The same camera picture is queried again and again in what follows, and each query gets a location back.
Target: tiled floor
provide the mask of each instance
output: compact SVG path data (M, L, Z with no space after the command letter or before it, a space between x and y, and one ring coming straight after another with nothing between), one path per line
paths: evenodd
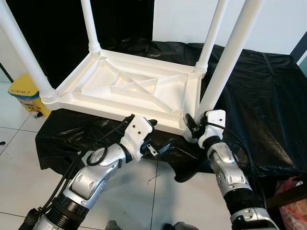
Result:
M0 146L0 229L16 230L30 209L45 203L61 176L39 167L35 136L45 119L29 116L7 94L8 86L0 83L0 141L6 142ZM123 230L160 230L163 223L178 221L200 230L231 229L214 175L199 173L183 184L174 176L163 162L125 165L108 181L79 229L102 230L110 219Z

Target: yellow container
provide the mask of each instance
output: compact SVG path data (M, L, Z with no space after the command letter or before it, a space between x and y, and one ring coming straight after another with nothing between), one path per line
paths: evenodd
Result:
M42 103L39 91L29 74L19 76L9 87L8 93L17 98L27 111L41 112L44 116L51 113Z

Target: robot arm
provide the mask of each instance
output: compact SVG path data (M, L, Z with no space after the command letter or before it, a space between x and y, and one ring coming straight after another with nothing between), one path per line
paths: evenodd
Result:
M233 230L278 230L267 210L262 207L261 198L253 193L231 150L221 141L223 130L211 125L197 127L189 115L186 118L192 134L210 160L231 215ZM204 120L224 127L225 111L206 112Z
M139 161L141 146L153 131L144 117L135 116L120 143L95 151L87 166L69 182L63 193L53 201L51 210L36 223L24 224L21 230L76 230L101 195L107 180L124 164Z

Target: black plastic sheet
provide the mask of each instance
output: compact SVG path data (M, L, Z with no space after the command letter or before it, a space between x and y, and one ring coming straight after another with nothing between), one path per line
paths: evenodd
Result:
M202 44L152 42L126 39L109 50L194 66ZM214 46L208 72L202 81L201 97L210 81L223 47ZM226 127L246 145L260 176L294 176L307 171L306 86L299 67L288 55L243 50L216 109L226 110ZM51 168L64 174L77 152L88 148L118 121L60 109L53 111L36 136L41 169ZM119 142L125 127L111 134L107 145ZM175 138L176 145L162 161L168 162L176 180L185 181L196 172L212 172L205 153L197 144L156 130L152 140L162 145ZM238 156L243 169L248 161L237 140L224 132L226 141Z

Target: black cable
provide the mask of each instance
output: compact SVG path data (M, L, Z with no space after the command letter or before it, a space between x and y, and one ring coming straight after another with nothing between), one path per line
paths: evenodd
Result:
M239 168L242 168L241 162L239 162L239 158L236 154L234 154L234 159L236 161L236 164L239 166Z
M62 187L61 191L59 192L59 195L58 195L58 196L60 196L60 195L63 193L63 191L65 190L65 188L67 187L67 185L68 185L68 183L69 183L69 180L71 179L71 176L72 176L72 174L73 174L75 168L77 167L77 165L78 165L78 163L80 162L80 160L82 159L82 157L84 157L84 156L86 155L86 153L87 153L93 146L95 146L95 145L96 145L97 143L99 143L99 142L102 142L102 140L103 140L104 138L106 138L108 135L110 135L110 134L111 134L112 132L114 132L115 130L119 129L119 128L120 128L121 126L123 126L126 122L131 121L133 118L134 118L134 115L131 115L131 116L126 117L123 121L120 122L120 124L119 124L116 128L112 129L110 132L108 132L107 134L105 134L99 141L96 141L90 148L88 148L87 150L82 151L82 152L79 154L78 158L77 158L74 162L72 162L72 163L70 164L69 168L67 169L67 171L65 172L65 174L62 176L62 178L61 178L61 180L59 181L57 187L55 188L55 190L54 190L53 193L51 194L49 200L48 200L48 201L44 204L44 206L36 213L36 216L41 216L41 215L43 215L44 213L46 213L46 212L52 207L52 204L51 204L50 206L48 206L48 205L52 202L52 200L54 199L55 195L57 194L59 188L60 188L61 185L63 184L63 182L64 182L66 176L68 175L68 176L67 176L67 179L66 179L66 181L65 181L65 184L63 185L63 187Z
M87 157L87 159L86 159L87 165L88 165L88 166L96 166L96 165L99 165L99 164L105 159L106 154L107 154L107 147L105 147L104 153L102 154L101 158L100 158L98 161L96 161L95 163L91 163L91 157L92 157L93 153L90 154L90 155Z
M225 131L227 131L228 133L230 133L232 136L234 136L237 140L238 140L238 143L240 144L241 148L243 149L243 151L245 152L247 158L248 158L248 161L249 161L249 164L250 164L250 169L251 169L251 174L252 174L252 178L256 181L256 183L258 184L258 187L260 189L260 194L262 196L262 199L263 199L263 205L265 207L265 209L267 208L267 205L266 205L266 200L265 200L265 194L264 194L264 191L263 191L263 188L262 188L262 185L258 179L258 174L257 174L257 171L256 171L256 166L254 164L254 161L249 153L249 151L247 150L247 148L245 147L245 145L243 144L243 142L241 141L241 139L231 130L223 127L223 126L220 126L220 125L217 125L217 124L214 124L214 123L210 123L210 122L205 122L204 123L205 125L209 125L209 126L215 126L217 128L221 128ZM256 190L255 193L258 193L257 192L257 186L254 182L254 189Z

